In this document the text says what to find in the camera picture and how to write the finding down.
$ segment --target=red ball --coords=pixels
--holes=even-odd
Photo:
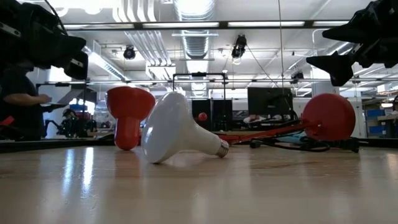
[[[198,116],[199,121],[206,121],[207,120],[207,114],[205,112],[202,112]]]

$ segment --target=wooden table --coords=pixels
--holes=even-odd
[[[0,155],[1,223],[397,223],[398,152],[231,148],[162,165],[115,147]]]

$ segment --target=table surface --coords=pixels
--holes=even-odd
[[[232,147],[161,165],[140,150],[0,155],[1,223],[397,223],[398,152]]]

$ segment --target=bulb screw base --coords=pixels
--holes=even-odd
[[[228,142],[226,142],[224,140],[220,139],[220,141],[221,141],[221,146],[218,149],[218,151],[216,153],[216,156],[218,156],[220,158],[223,158],[223,157],[225,157],[228,154],[229,144],[228,144]]]

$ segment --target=computer monitor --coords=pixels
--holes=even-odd
[[[290,88],[249,87],[248,109],[252,115],[292,115],[292,91]]]

